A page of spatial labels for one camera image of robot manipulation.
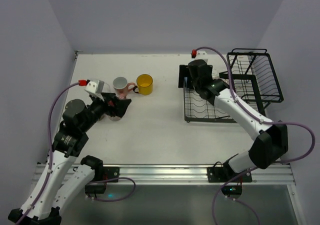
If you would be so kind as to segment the pink smiley face mug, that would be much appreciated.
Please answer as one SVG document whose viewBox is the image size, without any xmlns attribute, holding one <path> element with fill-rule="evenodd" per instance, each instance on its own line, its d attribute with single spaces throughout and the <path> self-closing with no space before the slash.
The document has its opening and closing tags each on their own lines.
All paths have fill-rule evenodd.
<svg viewBox="0 0 320 225">
<path fill-rule="evenodd" d="M 112 121 L 118 121 L 120 120 L 122 117 L 117 117 L 114 115 L 114 104 L 108 104 L 108 109 L 109 109 L 109 118 L 112 120 Z"/>
</svg>

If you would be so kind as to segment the white ceramic cup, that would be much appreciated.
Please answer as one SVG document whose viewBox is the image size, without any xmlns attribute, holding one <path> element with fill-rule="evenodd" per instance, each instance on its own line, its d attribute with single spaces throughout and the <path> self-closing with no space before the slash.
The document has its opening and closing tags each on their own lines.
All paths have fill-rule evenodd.
<svg viewBox="0 0 320 225">
<path fill-rule="evenodd" d="M 219 79 L 220 78 L 219 72 L 216 69 L 212 70 L 211 75 L 212 75 L 213 79 Z"/>
</svg>

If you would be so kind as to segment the salmon polka dot mug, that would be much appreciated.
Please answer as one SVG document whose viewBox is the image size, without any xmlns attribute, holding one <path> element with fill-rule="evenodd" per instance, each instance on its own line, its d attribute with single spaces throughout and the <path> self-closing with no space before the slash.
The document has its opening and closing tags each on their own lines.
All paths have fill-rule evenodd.
<svg viewBox="0 0 320 225">
<path fill-rule="evenodd" d="M 131 92 L 136 84 L 134 82 L 128 82 L 125 77 L 116 77 L 112 82 L 113 88 L 119 98 L 125 98 L 129 92 Z"/>
</svg>

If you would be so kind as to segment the yellow ceramic mug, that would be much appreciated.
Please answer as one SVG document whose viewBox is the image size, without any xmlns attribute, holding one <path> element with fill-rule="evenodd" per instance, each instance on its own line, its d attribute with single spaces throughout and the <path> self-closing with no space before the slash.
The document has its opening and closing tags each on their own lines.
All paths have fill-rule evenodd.
<svg viewBox="0 0 320 225">
<path fill-rule="evenodd" d="M 133 92 L 144 96 L 150 95 L 153 91 L 153 78 L 149 74 L 141 74 L 136 79 Z"/>
</svg>

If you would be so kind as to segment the clear faceted glass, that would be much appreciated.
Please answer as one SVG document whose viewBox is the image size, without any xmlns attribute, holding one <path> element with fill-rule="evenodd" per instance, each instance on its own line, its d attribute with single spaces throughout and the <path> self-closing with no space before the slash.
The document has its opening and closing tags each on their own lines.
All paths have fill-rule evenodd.
<svg viewBox="0 0 320 225">
<path fill-rule="evenodd" d="M 111 87 L 108 83 L 104 83 L 103 85 L 103 90 L 104 93 L 110 93 L 111 92 Z"/>
</svg>

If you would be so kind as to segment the small speckled glass cup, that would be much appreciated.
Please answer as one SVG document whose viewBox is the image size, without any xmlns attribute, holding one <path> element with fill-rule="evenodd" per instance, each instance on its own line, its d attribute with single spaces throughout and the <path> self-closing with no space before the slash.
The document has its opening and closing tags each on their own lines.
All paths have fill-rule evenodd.
<svg viewBox="0 0 320 225">
<path fill-rule="evenodd" d="M 100 122 L 100 121 L 102 121 L 104 118 L 105 118 L 105 115 L 102 115 L 102 116 L 99 118 L 98 121 Z"/>
</svg>

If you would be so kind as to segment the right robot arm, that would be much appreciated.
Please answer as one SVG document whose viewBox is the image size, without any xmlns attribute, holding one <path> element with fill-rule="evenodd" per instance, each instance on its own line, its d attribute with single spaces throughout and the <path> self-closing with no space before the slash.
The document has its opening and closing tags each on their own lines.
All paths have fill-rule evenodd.
<svg viewBox="0 0 320 225">
<path fill-rule="evenodd" d="M 219 174 L 226 179 L 257 167 L 266 169 L 288 151 L 288 128 L 274 124 L 245 103 L 231 86 L 220 78 L 212 77 L 212 66 L 196 59 L 179 66 L 178 87 L 190 84 L 195 92 L 234 119 L 251 137 L 251 148 L 238 153 L 222 165 Z"/>
</svg>

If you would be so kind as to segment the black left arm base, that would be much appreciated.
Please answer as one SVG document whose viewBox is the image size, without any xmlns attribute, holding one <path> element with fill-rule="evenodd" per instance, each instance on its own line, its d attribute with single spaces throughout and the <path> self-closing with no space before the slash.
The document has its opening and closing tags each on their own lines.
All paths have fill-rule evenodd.
<svg viewBox="0 0 320 225">
<path fill-rule="evenodd" d="M 87 184 L 84 187 L 84 192 L 86 195 L 94 195 L 95 198 L 99 194 L 104 194 L 107 189 L 106 182 L 98 181 L 115 179 L 120 175 L 120 168 L 118 166 L 104 166 L 104 162 L 101 159 L 91 155 L 84 157 L 80 164 L 87 165 L 94 170 L 94 177 L 91 180 L 93 183 Z"/>
</svg>

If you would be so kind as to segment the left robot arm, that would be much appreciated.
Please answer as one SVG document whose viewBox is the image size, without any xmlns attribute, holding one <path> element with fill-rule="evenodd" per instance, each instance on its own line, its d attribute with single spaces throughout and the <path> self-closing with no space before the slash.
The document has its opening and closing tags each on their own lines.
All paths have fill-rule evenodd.
<svg viewBox="0 0 320 225">
<path fill-rule="evenodd" d="M 102 180 L 103 161 L 88 155 L 81 160 L 79 171 L 64 182 L 89 140 L 87 131 L 104 115 L 122 118 L 132 101 L 107 92 L 91 100 L 89 105 L 81 99 L 66 104 L 48 162 L 26 202 L 9 213 L 11 222 L 17 225 L 59 225 L 67 206 L 86 184 Z"/>
</svg>

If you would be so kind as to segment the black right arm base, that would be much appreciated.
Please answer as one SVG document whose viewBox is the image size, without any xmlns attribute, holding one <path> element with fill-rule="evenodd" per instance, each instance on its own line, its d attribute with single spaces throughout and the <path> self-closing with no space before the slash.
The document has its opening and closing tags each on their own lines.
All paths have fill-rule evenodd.
<svg viewBox="0 0 320 225">
<path fill-rule="evenodd" d="M 212 166 L 206 168 L 207 179 L 209 183 L 225 183 L 238 174 L 233 172 L 223 163 L 217 161 Z M 243 193 L 243 183 L 251 183 L 253 181 L 251 172 L 247 172 L 241 177 L 233 180 L 234 185 L 228 184 L 221 189 L 221 192 L 229 198 L 239 198 Z"/>
</svg>

